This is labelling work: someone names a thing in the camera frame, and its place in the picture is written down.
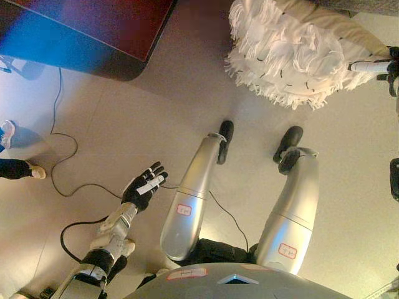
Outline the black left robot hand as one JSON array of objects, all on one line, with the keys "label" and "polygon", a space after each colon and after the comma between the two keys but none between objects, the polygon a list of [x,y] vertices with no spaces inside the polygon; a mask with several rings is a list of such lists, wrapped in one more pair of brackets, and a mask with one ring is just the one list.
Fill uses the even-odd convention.
[{"label": "black left robot hand", "polygon": [[165,183],[167,177],[168,173],[157,161],[127,184],[122,192],[121,203],[132,203],[137,212],[143,212],[148,207],[154,193]]}]

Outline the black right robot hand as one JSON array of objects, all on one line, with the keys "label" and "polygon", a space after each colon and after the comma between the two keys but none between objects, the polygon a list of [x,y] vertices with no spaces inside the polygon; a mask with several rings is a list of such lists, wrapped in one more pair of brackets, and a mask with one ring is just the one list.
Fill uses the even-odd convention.
[{"label": "black right robot hand", "polygon": [[389,47],[388,59],[375,61],[357,61],[348,66],[352,72],[368,72],[377,74],[378,81],[389,84],[389,94],[391,97],[398,98],[398,47]]}]

